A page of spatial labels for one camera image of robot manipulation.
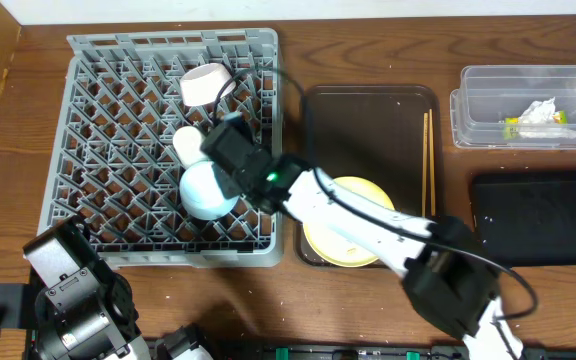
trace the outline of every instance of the clear plastic container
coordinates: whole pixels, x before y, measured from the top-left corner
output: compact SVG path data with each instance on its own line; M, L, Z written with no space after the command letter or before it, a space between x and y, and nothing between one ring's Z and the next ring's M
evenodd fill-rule
M507 123L553 97L567 124ZM450 119L460 148L576 149L576 136L541 135L555 127L576 132L576 66L468 66L450 95Z

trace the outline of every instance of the white cup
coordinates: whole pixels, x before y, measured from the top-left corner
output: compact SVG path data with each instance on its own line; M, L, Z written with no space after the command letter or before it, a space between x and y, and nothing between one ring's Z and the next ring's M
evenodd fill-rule
M179 128L172 137L172 146L179 156L181 166L188 169L195 163L210 160L201 151L201 143L206 137L194 126L184 126Z
M215 220L230 212L238 196L224 197L212 161L200 161L190 166L181 176L179 193L181 205L193 217L200 220Z
M212 104L219 90L232 76L222 64L211 63L188 71L180 80L181 99L186 106ZM222 93L222 97L235 89L233 81Z

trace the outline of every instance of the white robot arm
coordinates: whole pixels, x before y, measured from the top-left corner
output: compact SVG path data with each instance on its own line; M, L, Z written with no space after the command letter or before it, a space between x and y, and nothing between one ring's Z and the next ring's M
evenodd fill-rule
M217 175L225 179L222 189L234 187L267 213L280 211L328 227L375 254L402 278L415 310L463 340L470 359L521 357L523 345L503 320L499 269L489 266L489 260L477 260L483 258L476 255L483 248L463 222L446 217L435 223L385 209L338 186L298 157L272 158L241 131L245 127L236 115L226 118L201 146L215 162L216 173L225 174ZM437 244L453 250L442 251Z
M416 216L405 215L397 211L385 209L366 198L356 195L335 184L332 179L319 169L303 172L290 188L290 197L284 203L285 209L295 219L305 223L317 223L341 234L349 241L375 254L379 259L401 278L407 273L406 260L417 258L426 247L424 243L396 235L383 227L368 222L334 201L330 201L319 187L314 172L328 189L346 204L364 213L414 233L430 238L428 225L432 221ZM479 330L473 336L464 335L463 341L468 347L472 360L512 360L508 353L511 348L516 358L521 357L523 345L514 337L504 320L495 317L503 316L501 298L492 299L485 308L479 320Z

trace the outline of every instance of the crumpled paper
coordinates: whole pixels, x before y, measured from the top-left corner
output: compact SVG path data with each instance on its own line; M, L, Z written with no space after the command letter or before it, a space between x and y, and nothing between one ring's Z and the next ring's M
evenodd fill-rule
M555 98L546 101L533 101L519 117L519 124L554 125L552 127L520 126L519 136L524 138L553 139L576 138L576 131L567 129L555 122Z

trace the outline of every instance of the yellow plate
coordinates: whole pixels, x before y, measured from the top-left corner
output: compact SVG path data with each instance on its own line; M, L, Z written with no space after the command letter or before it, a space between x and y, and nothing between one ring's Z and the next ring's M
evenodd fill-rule
M368 180L354 176L344 176L336 178L335 182L387 209L395 209L388 195L379 186ZM377 256L373 253L351 243L327 227L317 224L304 224L304 233L313 250L332 264L343 267L359 267L377 260Z

